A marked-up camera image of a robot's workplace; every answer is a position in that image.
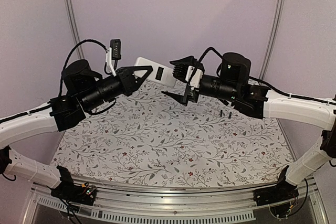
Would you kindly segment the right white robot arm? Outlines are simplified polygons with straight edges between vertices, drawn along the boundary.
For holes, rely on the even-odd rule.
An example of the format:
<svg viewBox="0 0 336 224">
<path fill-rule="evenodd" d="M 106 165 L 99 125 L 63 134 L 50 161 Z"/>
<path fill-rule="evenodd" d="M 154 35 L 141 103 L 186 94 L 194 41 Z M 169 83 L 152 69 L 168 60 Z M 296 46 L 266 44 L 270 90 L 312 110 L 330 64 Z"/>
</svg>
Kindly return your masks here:
<svg viewBox="0 0 336 224">
<path fill-rule="evenodd" d="M 331 99 L 285 94 L 265 82 L 249 84 L 251 62 L 235 52 L 222 55 L 218 77 L 206 75 L 202 61 L 193 56 L 170 63 L 174 67 L 173 77 L 186 83 L 186 88 L 183 95 L 169 92 L 166 95 L 182 105 L 197 102 L 199 95 L 204 95 L 231 104 L 251 118 L 285 119 L 322 129 L 314 146 L 282 169 L 277 185 L 271 190 L 276 201 L 284 200 L 304 178 L 335 158 L 335 102 Z"/>
</svg>

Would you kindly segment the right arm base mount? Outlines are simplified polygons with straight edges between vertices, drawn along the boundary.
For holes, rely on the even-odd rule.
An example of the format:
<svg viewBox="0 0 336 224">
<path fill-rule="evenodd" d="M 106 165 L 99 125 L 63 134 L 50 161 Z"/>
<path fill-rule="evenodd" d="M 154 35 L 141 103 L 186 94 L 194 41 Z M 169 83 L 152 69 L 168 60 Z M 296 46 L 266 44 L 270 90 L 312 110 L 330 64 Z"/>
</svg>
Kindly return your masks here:
<svg viewBox="0 0 336 224">
<path fill-rule="evenodd" d="M 253 200 L 257 206 L 264 206 L 286 201 L 284 205 L 271 207 L 271 214 L 279 219 L 289 217 L 293 204 L 288 200 L 296 199 L 299 196 L 297 186 L 286 182 L 286 172 L 289 166 L 287 165 L 280 173 L 277 183 L 274 186 L 256 189 L 253 191 Z"/>
</svg>

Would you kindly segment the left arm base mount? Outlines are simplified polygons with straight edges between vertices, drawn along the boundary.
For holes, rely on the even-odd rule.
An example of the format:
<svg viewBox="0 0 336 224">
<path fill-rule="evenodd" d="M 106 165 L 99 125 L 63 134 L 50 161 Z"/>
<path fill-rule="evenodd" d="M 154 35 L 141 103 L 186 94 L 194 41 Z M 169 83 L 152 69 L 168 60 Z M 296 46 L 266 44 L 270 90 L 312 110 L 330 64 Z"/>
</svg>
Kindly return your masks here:
<svg viewBox="0 0 336 224">
<path fill-rule="evenodd" d="M 67 202 L 93 206 L 97 195 L 96 186 L 88 182 L 75 185 L 68 169 L 61 166 L 56 168 L 60 172 L 60 184 L 50 189 L 51 195 Z"/>
</svg>

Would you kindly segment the white remote control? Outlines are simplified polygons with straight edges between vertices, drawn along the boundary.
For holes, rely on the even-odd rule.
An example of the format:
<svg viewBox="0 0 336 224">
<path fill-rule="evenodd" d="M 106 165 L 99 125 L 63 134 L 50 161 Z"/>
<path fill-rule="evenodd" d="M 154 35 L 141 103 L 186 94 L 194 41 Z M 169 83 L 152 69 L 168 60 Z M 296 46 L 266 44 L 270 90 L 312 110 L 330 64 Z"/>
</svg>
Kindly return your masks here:
<svg viewBox="0 0 336 224">
<path fill-rule="evenodd" d="M 176 84 L 176 79 L 173 77 L 173 69 L 164 66 L 160 63 L 154 62 L 152 60 L 145 59 L 143 57 L 138 57 L 134 66 L 151 66 L 153 71 L 146 77 L 147 80 L 167 86 L 174 87 Z"/>
</svg>

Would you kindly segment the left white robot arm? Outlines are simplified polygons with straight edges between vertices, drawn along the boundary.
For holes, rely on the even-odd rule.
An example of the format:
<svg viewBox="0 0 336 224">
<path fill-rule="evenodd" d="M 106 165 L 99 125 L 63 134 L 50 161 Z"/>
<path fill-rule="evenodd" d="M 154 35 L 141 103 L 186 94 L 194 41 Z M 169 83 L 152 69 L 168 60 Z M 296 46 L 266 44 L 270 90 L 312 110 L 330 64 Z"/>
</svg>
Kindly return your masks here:
<svg viewBox="0 0 336 224">
<path fill-rule="evenodd" d="M 57 188 L 67 200 L 78 195 L 70 172 L 61 166 L 48 166 L 14 151 L 10 145 L 44 133 L 62 132 L 79 124 L 105 102 L 112 105 L 116 97 L 130 96 L 152 73 L 151 66 L 121 67 L 114 74 L 103 76 L 91 70 L 87 60 L 77 60 L 61 72 L 66 95 L 30 111 L 1 120 L 1 174 L 12 174 L 49 188 Z"/>
</svg>

